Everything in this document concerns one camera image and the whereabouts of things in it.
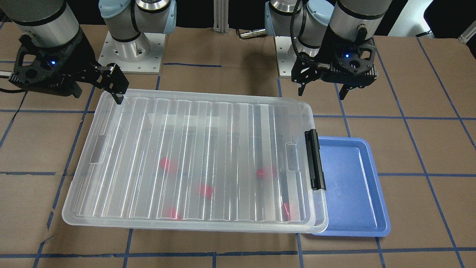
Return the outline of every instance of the blue tray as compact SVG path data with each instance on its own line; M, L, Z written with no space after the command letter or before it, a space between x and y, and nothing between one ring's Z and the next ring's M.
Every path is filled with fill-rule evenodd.
M329 215L320 236L384 237L390 220L370 145L360 138L319 137Z

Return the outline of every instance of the metal post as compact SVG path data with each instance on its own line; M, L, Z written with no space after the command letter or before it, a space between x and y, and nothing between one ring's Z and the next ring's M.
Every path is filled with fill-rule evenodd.
M476 21L474 21L466 31L464 31L459 37L458 42L466 43L476 33Z
M214 25L213 30L228 34L228 0L214 0Z

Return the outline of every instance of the transparent lid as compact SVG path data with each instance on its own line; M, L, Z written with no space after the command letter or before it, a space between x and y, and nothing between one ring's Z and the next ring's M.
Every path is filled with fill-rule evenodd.
M117 105L103 93L63 218L90 226L306 232L316 210L301 106L287 98L134 89Z

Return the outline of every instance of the black latch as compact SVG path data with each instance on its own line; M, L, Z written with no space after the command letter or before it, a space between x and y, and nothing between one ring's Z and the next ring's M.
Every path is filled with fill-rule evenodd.
M321 155L319 153L319 140L317 131L311 129L304 132L306 138L307 162L309 163L309 175L313 190L326 189L324 172L322 171Z

